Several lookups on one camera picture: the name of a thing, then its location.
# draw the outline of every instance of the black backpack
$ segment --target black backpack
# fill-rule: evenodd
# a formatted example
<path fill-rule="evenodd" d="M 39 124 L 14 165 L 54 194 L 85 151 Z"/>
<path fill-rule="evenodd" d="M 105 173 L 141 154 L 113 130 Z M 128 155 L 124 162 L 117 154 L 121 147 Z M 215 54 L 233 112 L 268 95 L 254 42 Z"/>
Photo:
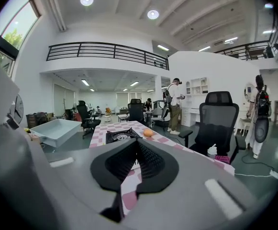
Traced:
<path fill-rule="evenodd" d="M 169 87 L 164 90 L 163 94 L 162 94 L 162 97 L 163 97 L 163 100 L 164 100 L 164 103 L 167 103 L 167 104 L 170 104 L 172 102 L 172 97 L 169 95 Z"/>

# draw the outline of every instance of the balcony railing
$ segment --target balcony railing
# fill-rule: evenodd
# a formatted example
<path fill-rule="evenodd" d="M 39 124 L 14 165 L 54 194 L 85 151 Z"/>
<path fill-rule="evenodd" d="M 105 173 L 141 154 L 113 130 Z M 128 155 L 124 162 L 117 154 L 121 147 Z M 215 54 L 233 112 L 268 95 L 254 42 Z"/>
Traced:
<path fill-rule="evenodd" d="M 138 48 L 101 42 L 76 42 L 51 45 L 49 46 L 46 60 L 73 57 L 122 59 L 169 70 L 167 58 Z"/>
<path fill-rule="evenodd" d="M 250 44 L 243 44 L 215 52 L 241 60 L 255 60 L 259 58 L 273 58 L 274 52 L 268 40 Z"/>

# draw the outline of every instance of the fluorescent light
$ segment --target fluorescent light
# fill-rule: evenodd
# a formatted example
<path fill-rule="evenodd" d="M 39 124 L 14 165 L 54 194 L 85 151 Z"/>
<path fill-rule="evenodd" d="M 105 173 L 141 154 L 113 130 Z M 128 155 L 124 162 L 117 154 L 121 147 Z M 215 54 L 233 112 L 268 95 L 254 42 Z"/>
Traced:
<path fill-rule="evenodd" d="M 89 86 L 89 84 L 87 83 L 87 81 L 85 81 L 84 79 L 81 80 L 85 85 Z"/>
<path fill-rule="evenodd" d="M 267 4 L 264 5 L 264 7 L 267 8 L 267 9 L 272 9 L 273 8 L 273 4 L 267 3 Z"/>
<path fill-rule="evenodd" d="M 130 86 L 134 86 L 134 85 L 136 85 L 138 82 L 134 82 L 133 84 L 131 84 Z"/>
<path fill-rule="evenodd" d="M 199 52 L 201 52 L 201 51 L 203 51 L 203 50 L 205 50 L 205 49 L 208 49 L 208 48 L 211 48 L 211 47 L 208 46 L 208 47 L 202 48 L 202 49 L 199 50 Z"/>
<path fill-rule="evenodd" d="M 163 49 L 163 50 L 165 50 L 165 51 L 169 51 L 169 49 L 168 49 L 168 48 L 163 47 L 162 45 L 158 45 L 158 48 Z"/>
<path fill-rule="evenodd" d="M 147 17 L 151 20 L 157 19 L 159 17 L 159 12 L 157 10 L 151 10 L 147 13 Z"/>
<path fill-rule="evenodd" d="M 264 31 L 263 34 L 274 33 L 275 30 Z"/>
<path fill-rule="evenodd" d="M 234 37 L 234 38 L 227 39 L 227 40 L 225 40 L 225 43 L 227 43 L 227 42 L 229 42 L 229 41 L 233 41 L 233 40 L 235 40 L 235 39 L 238 39 L 238 37 Z"/>
<path fill-rule="evenodd" d="M 80 3 L 83 6 L 90 6 L 93 3 L 93 0 L 80 0 Z"/>

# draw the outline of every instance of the white foam strip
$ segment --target white foam strip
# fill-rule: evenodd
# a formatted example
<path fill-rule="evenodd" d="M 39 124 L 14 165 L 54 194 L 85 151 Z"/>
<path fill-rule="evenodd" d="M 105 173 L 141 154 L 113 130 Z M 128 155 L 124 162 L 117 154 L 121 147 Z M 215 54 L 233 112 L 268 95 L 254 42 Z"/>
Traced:
<path fill-rule="evenodd" d="M 233 219 L 242 214 L 242 209 L 234 202 L 234 200 L 225 192 L 225 190 L 214 179 L 205 182 L 209 193 L 218 204 L 224 215 L 229 219 Z"/>
<path fill-rule="evenodd" d="M 59 160 L 59 161 L 51 162 L 49 164 L 52 168 L 55 168 L 55 167 L 67 165 L 67 164 L 72 163 L 72 162 L 74 162 L 74 159 L 72 157 L 69 157 L 67 159 L 62 159 L 62 160 Z"/>

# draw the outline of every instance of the black mesh office chair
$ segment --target black mesh office chair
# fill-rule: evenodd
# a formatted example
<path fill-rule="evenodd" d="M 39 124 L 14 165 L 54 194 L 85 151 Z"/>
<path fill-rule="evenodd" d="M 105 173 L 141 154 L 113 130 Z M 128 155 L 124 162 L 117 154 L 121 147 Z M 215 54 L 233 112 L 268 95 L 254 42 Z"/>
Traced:
<path fill-rule="evenodd" d="M 128 121 L 138 121 L 139 123 L 143 125 L 147 125 L 144 121 L 144 104 L 143 103 L 129 103 L 128 104 L 128 110 L 129 110 L 129 119 Z"/>
<path fill-rule="evenodd" d="M 87 134 L 92 132 L 92 130 L 94 130 L 97 125 L 100 125 L 100 120 L 95 120 L 95 117 L 98 115 L 93 115 L 92 110 L 87 111 L 86 103 L 84 101 L 79 101 L 77 110 L 81 117 L 81 126 L 84 130 L 82 138 L 84 138 Z"/>
<path fill-rule="evenodd" d="M 190 149 L 207 156 L 208 148 L 216 144 L 217 155 L 227 156 L 230 150 L 230 139 L 239 114 L 239 106 L 234 104 L 228 91 L 210 92 L 205 103 L 200 104 L 200 129 L 195 138 L 195 144 Z M 185 138 L 188 147 L 189 135 L 193 131 L 186 130 L 179 134 Z M 236 149 L 230 162 L 238 153 L 239 146 L 236 140 Z"/>
<path fill-rule="evenodd" d="M 141 99 L 131 99 L 130 104 L 142 103 Z"/>

